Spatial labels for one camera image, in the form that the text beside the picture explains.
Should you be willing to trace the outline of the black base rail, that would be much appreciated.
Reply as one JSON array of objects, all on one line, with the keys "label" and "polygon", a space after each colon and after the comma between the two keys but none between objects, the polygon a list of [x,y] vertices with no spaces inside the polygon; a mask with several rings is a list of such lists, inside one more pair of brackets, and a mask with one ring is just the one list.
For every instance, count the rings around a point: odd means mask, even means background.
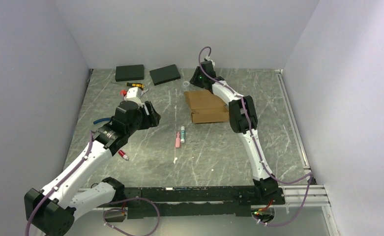
[{"label": "black base rail", "polygon": [[127,187],[102,207],[122,207],[128,219],[160,216],[250,216],[257,207],[284,205],[282,188],[262,196],[253,185],[201,187]]}]

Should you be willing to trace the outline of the aluminium frame rail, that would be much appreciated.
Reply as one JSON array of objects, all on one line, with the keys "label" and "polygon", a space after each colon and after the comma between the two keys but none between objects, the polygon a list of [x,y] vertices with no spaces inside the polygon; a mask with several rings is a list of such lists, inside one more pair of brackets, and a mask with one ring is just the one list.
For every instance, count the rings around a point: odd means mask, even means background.
[{"label": "aluminium frame rail", "polygon": [[329,206],[330,201],[324,185],[282,185],[285,206],[299,207],[303,200],[305,207]]}]

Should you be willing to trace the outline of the black foam block right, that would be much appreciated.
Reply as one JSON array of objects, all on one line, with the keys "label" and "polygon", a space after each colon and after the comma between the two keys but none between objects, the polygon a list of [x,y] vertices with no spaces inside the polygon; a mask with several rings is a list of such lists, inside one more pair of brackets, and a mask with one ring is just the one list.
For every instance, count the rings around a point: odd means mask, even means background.
[{"label": "black foam block right", "polygon": [[149,74],[155,86],[181,78],[179,70],[175,64],[150,70]]}]

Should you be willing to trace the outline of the black foam block left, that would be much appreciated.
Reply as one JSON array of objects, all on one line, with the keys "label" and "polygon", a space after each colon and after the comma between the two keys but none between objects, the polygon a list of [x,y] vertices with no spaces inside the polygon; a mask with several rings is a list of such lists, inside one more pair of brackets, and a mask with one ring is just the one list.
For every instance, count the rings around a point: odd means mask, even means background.
[{"label": "black foam block left", "polygon": [[129,82],[143,80],[145,77],[145,67],[143,64],[117,66],[115,73],[116,82]]}]

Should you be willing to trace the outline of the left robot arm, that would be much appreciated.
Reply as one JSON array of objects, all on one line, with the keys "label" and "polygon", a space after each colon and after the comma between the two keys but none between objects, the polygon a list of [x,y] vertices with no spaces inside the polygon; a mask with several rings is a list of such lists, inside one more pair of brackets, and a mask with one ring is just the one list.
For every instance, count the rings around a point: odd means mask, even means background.
[{"label": "left robot arm", "polygon": [[77,219],[100,205],[117,207],[134,201],[126,195],[124,184],[112,177],[82,193],[79,189],[136,131],[157,127],[160,119],[150,101],[120,102],[110,120],[89,133],[86,147],[62,173],[40,190],[32,188],[25,194],[24,234],[29,236],[34,227],[46,236],[63,236]]}]

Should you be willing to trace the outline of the blue handled pliers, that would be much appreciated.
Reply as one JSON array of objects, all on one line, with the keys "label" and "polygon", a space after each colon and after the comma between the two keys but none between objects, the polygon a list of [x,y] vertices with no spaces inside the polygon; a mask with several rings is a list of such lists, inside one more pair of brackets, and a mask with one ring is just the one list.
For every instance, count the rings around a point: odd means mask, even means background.
[{"label": "blue handled pliers", "polygon": [[94,125],[96,125],[96,124],[100,124],[100,123],[104,123],[104,122],[109,122],[110,120],[111,120],[111,118],[100,118],[100,119],[93,121],[92,123]]}]

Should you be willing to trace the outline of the yellow black screwdriver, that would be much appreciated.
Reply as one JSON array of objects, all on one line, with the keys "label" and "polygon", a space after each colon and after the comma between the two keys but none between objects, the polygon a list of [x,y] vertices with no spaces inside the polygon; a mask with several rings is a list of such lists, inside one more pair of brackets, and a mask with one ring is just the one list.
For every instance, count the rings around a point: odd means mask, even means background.
[{"label": "yellow black screwdriver", "polygon": [[130,88],[139,88],[141,90],[144,90],[145,88],[145,85],[142,84],[142,83],[130,83],[130,82],[126,82],[126,86],[130,87]]}]

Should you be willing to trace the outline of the brown cardboard box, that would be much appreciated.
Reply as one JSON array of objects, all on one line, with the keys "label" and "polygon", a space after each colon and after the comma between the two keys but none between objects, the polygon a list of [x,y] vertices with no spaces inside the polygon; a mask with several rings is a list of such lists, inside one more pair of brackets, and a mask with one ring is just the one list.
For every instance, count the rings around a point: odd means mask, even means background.
[{"label": "brown cardboard box", "polygon": [[208,90],[185,91],[191,121],[195,124],[229,122],[227,104]]}]

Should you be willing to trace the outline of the pink marker pen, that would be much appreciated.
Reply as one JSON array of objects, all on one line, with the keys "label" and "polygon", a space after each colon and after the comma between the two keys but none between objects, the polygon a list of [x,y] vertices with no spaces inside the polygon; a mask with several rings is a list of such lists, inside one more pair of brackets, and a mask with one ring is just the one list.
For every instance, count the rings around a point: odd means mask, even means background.
[{"label": "pink marker pen", "polygon": [[180,146],[181,146],[180,132],[178,131],[176,134],[175,148],[180,148]]}]

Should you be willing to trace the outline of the red white marker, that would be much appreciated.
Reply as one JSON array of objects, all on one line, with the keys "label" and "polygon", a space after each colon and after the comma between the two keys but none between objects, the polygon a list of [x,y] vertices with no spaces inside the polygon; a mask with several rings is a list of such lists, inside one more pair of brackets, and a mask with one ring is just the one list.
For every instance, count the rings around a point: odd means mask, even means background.
[{"label": "red white marker", "polygon": [[128,155],[127,155],[123,150],[119,150],[119,151],[118,151],[118,154],[119,154],[119,156],[120,156],[122,159],[124,159],[125,161],[129,161],[129,160],[130,160],[129,157],[128,157]]}]

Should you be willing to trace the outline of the green white glue stick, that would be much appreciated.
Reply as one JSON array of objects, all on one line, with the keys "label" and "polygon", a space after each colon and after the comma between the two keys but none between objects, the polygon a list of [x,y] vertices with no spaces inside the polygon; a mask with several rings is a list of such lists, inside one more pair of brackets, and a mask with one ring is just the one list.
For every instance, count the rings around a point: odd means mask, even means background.
[{"label": "green white glue stick", "polygon": [[180,142],[185,142],[185,126],[180,127]]}]

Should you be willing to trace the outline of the black foam block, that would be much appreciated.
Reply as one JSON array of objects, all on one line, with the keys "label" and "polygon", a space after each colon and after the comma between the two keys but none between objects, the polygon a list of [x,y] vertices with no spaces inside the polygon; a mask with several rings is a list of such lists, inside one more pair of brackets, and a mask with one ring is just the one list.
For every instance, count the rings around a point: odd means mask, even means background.
[{"label": "black foam block", "polygon": [[181,78],[179,70],[175,64],[150,70],[149,74],[155,86]]},{"label": "black foam block", "polygon": [[145,77],[145,67],[143,64],[117,66],[115,73],[116,82],[129,82],[143,80]]}]

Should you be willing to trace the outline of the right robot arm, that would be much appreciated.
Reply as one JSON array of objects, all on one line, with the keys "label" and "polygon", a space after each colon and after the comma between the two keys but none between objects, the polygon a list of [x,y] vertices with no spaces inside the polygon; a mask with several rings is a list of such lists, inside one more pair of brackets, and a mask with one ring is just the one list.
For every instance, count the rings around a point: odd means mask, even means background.
[{"label": "right robot arm", "polygon": [[255,200],[260,204],[275,202],[279,193],[278,181],[260,144],[253,98],[240,94],[222,77],[217,77],[209,60],[199,63],[190,83],[208,90],[228,105],[230,127],[240,137],[251,164]]}]

